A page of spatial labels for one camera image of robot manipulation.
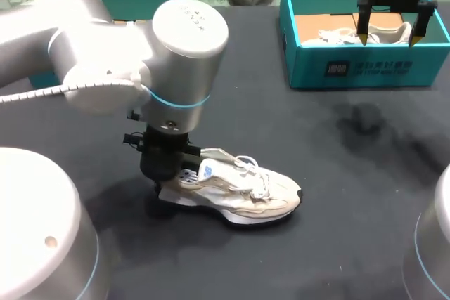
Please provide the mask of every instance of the shoelace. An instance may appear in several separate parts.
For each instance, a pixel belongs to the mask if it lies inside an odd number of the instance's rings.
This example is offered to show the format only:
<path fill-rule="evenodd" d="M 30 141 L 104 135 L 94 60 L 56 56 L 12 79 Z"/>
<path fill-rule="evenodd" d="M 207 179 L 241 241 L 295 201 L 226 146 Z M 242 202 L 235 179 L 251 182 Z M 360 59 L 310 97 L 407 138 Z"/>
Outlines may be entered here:
<path fill-rule="evenodd" d="M 233 190 L 250 191 L 251 198 L 256 200 L 266 200 L 267 198 L 270 197 L 269 177 L 263 172 L 261 172 L 258 162 L 256 162 L 254 158 L 250 156 L 236 156 L 234 164 L 238 168 L 243 169 L 243 174 L 245 175 L 252 172 L 255 175 L 259 176 L 259 179 L 261 179 L 262 184 L 256 187 L 234 188 Z"/>
<path fill-rule="evenodd" d="M 351 28 L 339 28 L 334 31 L 320 30 L 319 36 L 321 39 L 326 40 L 330 44 L 334 45 L 361 43 L 358 36 L 356 35 L 355 30 Z M 368 36 L 372 39 L 372 41 L 380 43 L 380 39 L 376 35 L 369 33 Z"/>

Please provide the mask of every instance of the white cable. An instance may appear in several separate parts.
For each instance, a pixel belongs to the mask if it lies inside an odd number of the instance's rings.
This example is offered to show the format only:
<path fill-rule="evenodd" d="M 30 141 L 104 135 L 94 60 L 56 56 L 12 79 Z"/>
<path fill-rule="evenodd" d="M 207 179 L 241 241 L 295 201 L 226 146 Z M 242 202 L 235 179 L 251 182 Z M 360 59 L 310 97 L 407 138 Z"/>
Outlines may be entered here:
<path fill-rule="evenodd" d="M 236 165 L 240 169 L 244 169 L 244 174 L 252 171 L 261 178 L 262 185 L 253 186 L 250 190 L 250 196 L 252 196 L 252 198 L 255 198 L 257 200 L 266 200 L 270 197 L 269 176 L 261 171 L 258 162 L 256 162 L 253 157 L 242 155 L 236 156 L 234 165 Z M 245 191 L 247 190 L 247 188 L 238 188 L 237 190 Z"/>
<path fill-rule="evenodd" d="M 58 94 L 68 93 L 70 91 L 78 91 L 80 89 L 93 87 L 106 87 L 106 86 L 123 86 L 136 88 L 136 83 L 125 79 L 111 79 L 111 80 L 85 82 L 83 84 L 61 84 L 59 86 L 48 87 L 45 89 L 37 89 L 35 91 L 28 91 L 19 94 L 0 96 L 0 104 L 11 103 L 16 101 L 24 101 L 32 98 L 42 98 L 44 96 L 54 96 Z M 145 87 L 143 84 L 137 84 L 137 86 L 141 86 L 142 90 L 145 91 L 150 97 L 151 95 L 150 89 Z"/>

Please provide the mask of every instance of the black table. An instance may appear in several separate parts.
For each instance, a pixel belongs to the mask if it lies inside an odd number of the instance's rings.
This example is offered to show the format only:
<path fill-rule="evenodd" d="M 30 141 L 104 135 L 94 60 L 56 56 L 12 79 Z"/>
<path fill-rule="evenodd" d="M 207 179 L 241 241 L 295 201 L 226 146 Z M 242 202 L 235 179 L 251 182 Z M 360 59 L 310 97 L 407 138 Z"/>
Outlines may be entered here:
<path fill-rule="evenodd" d="M 449 24 L 450 4 L 439 9 Z M 278 8 L 220 11 L 229 47 L 191 140 L 295 179 L 304 204 L 289 221 L 234 230 L 205 214 L 147 218 L 151 184 L 121 144 L 144 125 L 83 115 L 62 97 L 1 107 L 0 145 L 46 155 L 75 182 L 114 264 L 110 299 L 406 300 L 402 254 L 450 163 L 450 59 L 431 89 L 293 91 Z M 355 129 L 355 111 L 379 114 L 380 130 Z"/>

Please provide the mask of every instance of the sneaker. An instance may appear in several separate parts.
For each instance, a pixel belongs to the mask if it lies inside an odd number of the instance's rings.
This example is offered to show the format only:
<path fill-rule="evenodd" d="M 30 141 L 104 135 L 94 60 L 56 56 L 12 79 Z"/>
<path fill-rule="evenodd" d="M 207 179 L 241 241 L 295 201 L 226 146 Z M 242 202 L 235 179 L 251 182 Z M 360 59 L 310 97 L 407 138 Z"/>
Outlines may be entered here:
<path fill-rule="evenodd" d="M 368 27 L 367 44 L 407 44 L 412 27 L 409 22 L 404 22 L 398 28 L 381 28 L 373 25 Z M 355 29 L 340 28 L 335 31 L 319 31 L 318 39 L 308 40 L 302 45 L 347 45 L 361 44 Z"/>
<path fill-rule="evenodd" d="M 268 223 L 286 217 L 301 202 L 292 179 L 258 166 L 248 156 L 204 149 L 198 173 L 184 169 L 162 183 L 160 200 L 185 207 L 210 207 L 234 224 Z"/>

